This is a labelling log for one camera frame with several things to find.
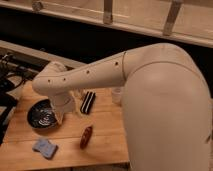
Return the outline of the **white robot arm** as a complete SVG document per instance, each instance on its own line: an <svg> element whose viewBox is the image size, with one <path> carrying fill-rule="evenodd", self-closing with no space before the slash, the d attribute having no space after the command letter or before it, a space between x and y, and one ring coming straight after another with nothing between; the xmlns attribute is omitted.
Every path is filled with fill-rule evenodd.
<svg viewBox="0 0 213 171"><path fill-rule="evenodd" d="M212 100L191 56L170 43L127 50L68 71L50 62L34 91L70 111L75 89L121 87L132 171L209 171Z"/></svg>

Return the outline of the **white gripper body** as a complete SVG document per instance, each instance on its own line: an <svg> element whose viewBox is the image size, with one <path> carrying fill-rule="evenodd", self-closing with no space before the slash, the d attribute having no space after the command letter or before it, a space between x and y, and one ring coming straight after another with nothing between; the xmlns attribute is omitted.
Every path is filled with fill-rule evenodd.
<svg viewBox="0 0 213 171"><path fill-rule="evenodd" d="M52 95L49 99L55 113L59 116L75 110L75 99L69 92Z"/></svg>

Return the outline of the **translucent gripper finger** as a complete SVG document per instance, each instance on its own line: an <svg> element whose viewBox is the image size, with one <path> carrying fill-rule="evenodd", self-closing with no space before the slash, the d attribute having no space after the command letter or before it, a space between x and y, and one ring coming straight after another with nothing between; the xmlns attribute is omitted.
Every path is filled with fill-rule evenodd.
<svg viewBox="0 0 213 171"><path fill-rule="evenodd" d="M64 115L65 114L62 114L62 113L57 113L56 114L56 120L57 120L58 125L62 125L63 124Z"/></svg>

